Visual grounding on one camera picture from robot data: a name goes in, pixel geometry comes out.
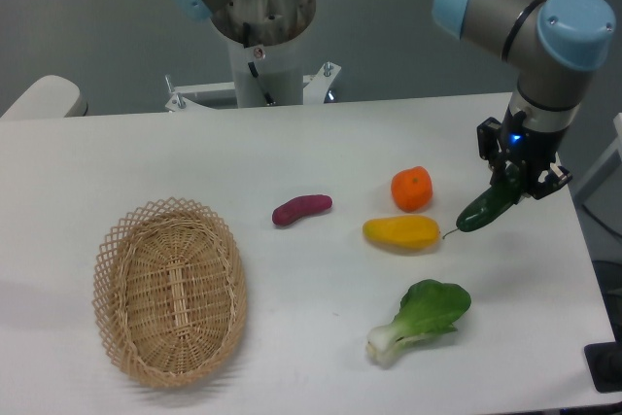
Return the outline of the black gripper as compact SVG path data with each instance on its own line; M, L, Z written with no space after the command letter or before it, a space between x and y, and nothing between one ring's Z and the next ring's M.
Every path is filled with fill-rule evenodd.
M530 197L540 200L571 181L569 170L556 164L556 153L566 131L530 129L526 127L526 120L525 111L506 110L501 125L502 152L489 153L489 184L493 187L506 179L509 161L520 170L522 188L529 188Z

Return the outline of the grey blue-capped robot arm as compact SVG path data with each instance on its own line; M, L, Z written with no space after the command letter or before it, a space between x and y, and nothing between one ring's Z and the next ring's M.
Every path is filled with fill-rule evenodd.
M519 72L502 121L477 127L491 182L513 166L523 196L542 199L566 185L571 174L556 155L607 58L612 8L605 0L433 0L432 17Z

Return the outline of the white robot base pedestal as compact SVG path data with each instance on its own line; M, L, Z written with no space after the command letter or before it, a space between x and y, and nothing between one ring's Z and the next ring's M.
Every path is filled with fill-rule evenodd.
M167 111L314 105L334 100L332 85L341 66L326 61L317 72L305 75L298 40L248 48L228 40L226 45L232 80L175 86L166 76Z

